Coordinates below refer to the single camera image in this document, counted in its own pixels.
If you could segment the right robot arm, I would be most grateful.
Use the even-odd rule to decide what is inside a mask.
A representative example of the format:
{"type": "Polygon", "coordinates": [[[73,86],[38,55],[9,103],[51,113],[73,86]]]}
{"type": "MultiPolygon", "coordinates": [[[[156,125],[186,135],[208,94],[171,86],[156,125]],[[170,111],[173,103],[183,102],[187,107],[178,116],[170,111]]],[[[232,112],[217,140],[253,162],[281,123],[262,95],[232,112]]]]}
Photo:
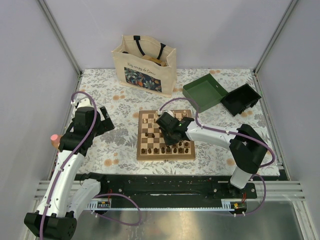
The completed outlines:
{"type": "Polygon", "coordinates": [[[200,125],[194,118],[181,120],[170,111],[163,111],[155,121],[167,146],[182,141],[194,141],[213,144],[230,150],[236,168],[228,184],[228,194],[239,198],[246,191],[246,184],[258,172],[268,151],[266,143],[256,131],[247,124],[235,129],[200,125]]]}

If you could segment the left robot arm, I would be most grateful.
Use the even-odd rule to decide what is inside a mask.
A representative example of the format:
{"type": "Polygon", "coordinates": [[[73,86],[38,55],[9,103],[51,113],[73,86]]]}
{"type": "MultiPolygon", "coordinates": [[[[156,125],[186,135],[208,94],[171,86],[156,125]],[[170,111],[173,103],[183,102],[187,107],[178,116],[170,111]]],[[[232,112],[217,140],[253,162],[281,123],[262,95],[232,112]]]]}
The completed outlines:
{"type": "Polygon", "coordinates": [[[24,218],[27,228],[41,240],[70,240],[77,220],[94,196],[107,195],[109,186],[100,176],[88,178],[71,196],[73,182],[95,137],[113,130],[114,124],[103,106],[81,106],[75,111],[66,133],[59,140],[59,152],[52,178],[35,212],[24,218]]]}

